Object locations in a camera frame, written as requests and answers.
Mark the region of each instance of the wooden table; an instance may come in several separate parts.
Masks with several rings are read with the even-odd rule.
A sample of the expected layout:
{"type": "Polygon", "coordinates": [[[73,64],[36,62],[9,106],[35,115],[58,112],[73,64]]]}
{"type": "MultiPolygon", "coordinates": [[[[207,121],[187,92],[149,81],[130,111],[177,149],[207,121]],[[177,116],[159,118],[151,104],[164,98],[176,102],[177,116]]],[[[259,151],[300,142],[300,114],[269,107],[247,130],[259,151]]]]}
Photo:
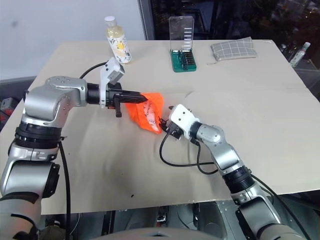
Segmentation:
{"type": "MultiPolygon", "coordinates": [[[[194,41],[195,72],[172,70],[168,41],[130,41],[133,60],[120,80],[125,90],[159,92],[168,106],[183,104],[203,123],[224,129],[227,141],[253,173],[278,194],[320,187],[320,104],[270,40],[254,40],[257,58],[214,62],[210,45],[194,41]]],[[[112,57],[106,41],[61,44],[30,89],[52,76],[79,77],[89,67],[112,57]]],[[[99,70],[85,78],[99,83],[99,70]]],[[[0,134],[0,170],[23,111],[15,109],[0,134]]],[[[159,157],[164,134],[133,123],[122,106],[122,118],[98,105],[73,108],[62,136],[71,184],[71,211],[95,212],[229,199],[219,174],[207,176],[196,167],[175,168],[159,157]]],[[[197,147],[170,137],[164,157],[194,163],[197,147]]],[[[209,161],[203,147],[201,161],[209,161]]],[[[42,214],[66,210],[60,155],[56,193],[42,200],[42,214]]]]}

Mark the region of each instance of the bottle label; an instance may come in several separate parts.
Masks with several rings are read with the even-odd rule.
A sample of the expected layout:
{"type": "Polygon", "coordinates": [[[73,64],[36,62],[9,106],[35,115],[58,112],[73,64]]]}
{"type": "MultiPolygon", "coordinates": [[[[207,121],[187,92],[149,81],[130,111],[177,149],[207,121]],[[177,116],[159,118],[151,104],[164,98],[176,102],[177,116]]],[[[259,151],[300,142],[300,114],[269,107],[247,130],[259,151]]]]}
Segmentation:
{"type": "Polygon", "coordinates": [[[125,35],[121,37],[108,37],[110,47],[119,63],[128,63],[131,60],[131,54],[125,35]]]}

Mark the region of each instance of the white wall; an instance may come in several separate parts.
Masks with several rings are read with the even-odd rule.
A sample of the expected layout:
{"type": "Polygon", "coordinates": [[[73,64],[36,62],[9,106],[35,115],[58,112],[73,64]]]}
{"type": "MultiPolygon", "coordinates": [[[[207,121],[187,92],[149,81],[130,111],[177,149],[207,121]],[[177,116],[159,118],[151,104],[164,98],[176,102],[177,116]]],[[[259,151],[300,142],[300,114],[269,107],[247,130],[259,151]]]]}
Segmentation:
{"type": "Polygon", "coordinates": [[[137,0],[0,0],[0,80],[36,76],[59,43],[105,40],[105,16],[144,40],[137,0]]]}

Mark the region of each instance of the bottle cap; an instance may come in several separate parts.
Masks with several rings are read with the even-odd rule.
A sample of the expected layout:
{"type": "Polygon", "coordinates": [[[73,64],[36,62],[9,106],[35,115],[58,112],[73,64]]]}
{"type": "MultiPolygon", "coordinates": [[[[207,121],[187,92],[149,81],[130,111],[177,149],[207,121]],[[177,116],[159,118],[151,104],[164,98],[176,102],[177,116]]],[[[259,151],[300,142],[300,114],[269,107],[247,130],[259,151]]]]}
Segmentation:
{"type": "Polygon", "coordinates": [[[104,21],[108,25],[108,27],[114,27],[117,25],[116,18],[114,16],[106,16],[104,21]]]}
{"type": "Polygon", "coordinates": [[[308,42],[308,41],[306,41],[306,42],[303,44],[303,48],[304,48],[305,50],[307,50],[308,47],[310,47],[310,45],[311,45],[311,43],[308,42]]]}

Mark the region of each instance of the clear plastic case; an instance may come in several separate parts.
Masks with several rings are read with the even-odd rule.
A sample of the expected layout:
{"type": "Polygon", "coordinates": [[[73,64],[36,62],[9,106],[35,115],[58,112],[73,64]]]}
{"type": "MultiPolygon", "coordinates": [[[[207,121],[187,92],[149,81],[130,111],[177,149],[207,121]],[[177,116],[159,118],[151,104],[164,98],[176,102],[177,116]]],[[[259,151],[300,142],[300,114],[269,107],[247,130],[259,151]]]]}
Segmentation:
{"type": "Polygon", "coordinates": [[[171,16],[169,35],[173,71],[176,73],[195,71],[197,66],[192,52],[194,18],[192,16],[171,16]]]}
{"type": "Polygon", "coordinates": [[[171,51],[192,50],[194,18],[192,16],[169,17],[171,51]]]}

